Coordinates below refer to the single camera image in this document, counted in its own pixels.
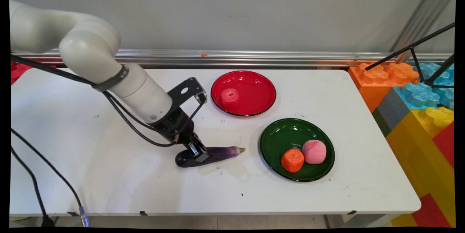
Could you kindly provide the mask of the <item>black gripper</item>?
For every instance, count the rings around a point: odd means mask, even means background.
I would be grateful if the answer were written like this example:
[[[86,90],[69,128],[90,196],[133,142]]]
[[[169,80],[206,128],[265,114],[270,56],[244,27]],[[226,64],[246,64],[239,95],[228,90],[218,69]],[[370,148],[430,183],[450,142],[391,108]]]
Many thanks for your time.
[[[157,122],[150,124],[170,145],[186,145],[191,158],[199,163],[208,159],[210,154],[196,133],[193,117],[188,116],[180,107],[173,109]]]

